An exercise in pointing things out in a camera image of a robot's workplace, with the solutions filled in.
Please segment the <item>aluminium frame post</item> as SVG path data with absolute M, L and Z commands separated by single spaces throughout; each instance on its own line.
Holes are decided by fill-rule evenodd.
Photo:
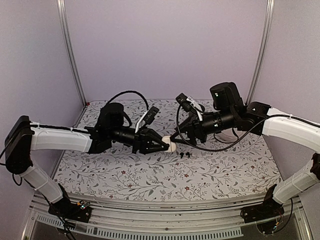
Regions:
M 73 50 L 71 34 L 69 30 L 68 18 L 67 18 L 67 11 L 66 11 L 66 1 L 65 0 L 57 0 L 57 10 L 59 15 L 60 26 L 62 30 L 62 35 L 65 43 L 65 48 L 68 56 L 68 61 L 70 64 L 71 73 L 73 76 L 75 88 L 80 99 L 81 104 L 86 107 L 87 106 L 87 99 L 85 96 L 85 92 L 83 89 L 83 85 L 81 82 L 79 70 L 76 63 L 76 58 Z
M 264 62 L 264 57 L 267 50 L 270 31 L 272 27 L 274 7 L 275 7 L 275 0 L 266 1 L 266 11 L 265 11 L 260 47 L 259 47 L 253 75 L 252 75 L 252 80 L 249 86 L 249 91 L 245 101 L 247 105 L 253 101 L 254 95 L 258 86 L 258 82 L 259 82 L 259 78 L 260 78 L 260 74 L 261 74 L 261 70 Z

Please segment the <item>floral table cloth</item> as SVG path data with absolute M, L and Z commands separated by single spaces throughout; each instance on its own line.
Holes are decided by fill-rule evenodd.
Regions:
M 227 143 L 214 134 L 197 148 L 178 144 L 172 153 L 134 154 L 118 142 L 100 154 L 66 151 L 54 180 L 69 193 L 133 201 L 205 201 L 265 194 L 281 181 L 281 174 L 263 137 L 241 137 Z

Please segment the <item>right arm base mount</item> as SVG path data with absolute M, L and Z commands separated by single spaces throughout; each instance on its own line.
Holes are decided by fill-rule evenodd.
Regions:
M 284 212 L 283 205 L 271 199 L 260 204 L 243 207 L 240 210 L 240 216 L 245 223 L 251 223 L 277 217 L 283 215 Z

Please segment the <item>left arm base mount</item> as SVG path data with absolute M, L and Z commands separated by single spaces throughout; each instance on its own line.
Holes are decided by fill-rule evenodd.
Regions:
M 72 203 L 68 199 L 61 199 L 56 203 L 50 203 L 48 213 L 60 218 L 88 223 L 92 214 L 90 206 Z

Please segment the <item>cream earbud case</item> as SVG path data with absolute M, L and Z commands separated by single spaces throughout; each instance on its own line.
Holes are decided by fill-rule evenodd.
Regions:
M 175 142 L 172 142 L 170 139 L 170 135 L 166 135 L 162 137 L 162 141 L 166 144 L 169 144 L 169 147 L 167 150 L 165 150 L 166 153 L 173 153 L 177 150 L 177 145 Z

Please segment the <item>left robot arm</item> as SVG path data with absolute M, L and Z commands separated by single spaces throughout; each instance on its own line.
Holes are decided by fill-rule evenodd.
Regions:
M 170 137 L 161 136 L 147 127 L 153 122 L 158 111 L 156 107 L 146 111 L 135 127 L 124 125 L 124 120 L 129 117 L 124 112 L 124 106 L 117 102 L 107 103 L 101 108 L 94 127 L 41 125 L 22 115 L 5 139 L 5 167 L 45 196 L 55 211 L 63 217 L 70 217 L 77 205 L 71 203 L 62 186 L 32 161 L 31 152 L 67 150 L 100 154 L 110 149 L 113 142 L 131 147 L 134 154 L 174 152 L 177 146 L 171 142 Z

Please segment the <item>left aluminium frame post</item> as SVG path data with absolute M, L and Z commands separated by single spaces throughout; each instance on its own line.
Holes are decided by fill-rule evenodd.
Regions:
M 66 1 L 65 0 L 57 0 L 57 10 L 59 15 L 60 26 L 62 30 L 62 35 L 65 43 L 65 48 L 68 56 L 68 61 L 70 64 L 71 73 L 73 76 L 75 88 L 80 99 L 81 104 L 86 107 L 87 106 L 87 99 L 85 96 L 85 92 L 83 89 L 83 85 L 81 82 L 79 70 L 76 63 L 76 58 L 73 50 L 71 34 L 69 30 L 68 18 L 67 18 L 67 11 L 66 11 Z

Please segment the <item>beige plate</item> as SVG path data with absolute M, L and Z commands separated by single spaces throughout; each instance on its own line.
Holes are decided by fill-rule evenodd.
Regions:
M 232 143 L 237 141 L 238 138 L 240 138 L 243 135 L 242 131 L 238 131 L 234 128 L 229 128 L 226 130 L 223 130 L 221 133 L 216 133 L 215 137 L 224 142 L 224 143 Z

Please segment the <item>aluminium front rail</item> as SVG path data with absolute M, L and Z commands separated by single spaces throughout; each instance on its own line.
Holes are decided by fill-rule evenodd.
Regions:
M 241 209 L 263 195 L 199 201 L 135 201 L 70 194 L 92 209 L 87 223 L 74 221 L 72 239 L 86 240 L 311 240 L 313 235 L 298 197 L 284 204 L 277 232 L 267 234 L 273 218 L 245 222 Z

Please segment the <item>right aluminium frame post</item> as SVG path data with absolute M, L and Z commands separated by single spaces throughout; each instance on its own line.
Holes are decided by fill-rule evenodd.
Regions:
M 264 57 L 267 50 L 270 31 L 272 27 L 274 7 L 275 7 L 275 0 L 266 1 L 266 11 L 265 11 L 260 47 L 259 47 L 253 75 L 252 75 L 252 80 L 249 86 L 249 91 L 245 101 L 247 105 L 253 101 L 254 95 L 258 86 L 258 82 L 259 82 L 259 78 L 260 78 L 260 74 L 261 74 L 261 70 L 264 62 Z

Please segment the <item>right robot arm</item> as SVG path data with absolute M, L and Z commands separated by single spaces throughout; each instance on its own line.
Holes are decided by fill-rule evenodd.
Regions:
M 219 83 L 210 88 L 214 112 L 206 112 L 197 102 L 181 93 L 176 97 L 179 108 L 189 113 L 177 123 L 170 140 L 191 147 L 205 143 L 209 134 L 236 128 L 245 135 L 276 137 L 313 150 L 311 160 L 291 177 L 268 189 L 258 213 L 269 218 L 287 200 L 320 182 L 320 125 L 261 102 L 245 105 L 233 82 Z

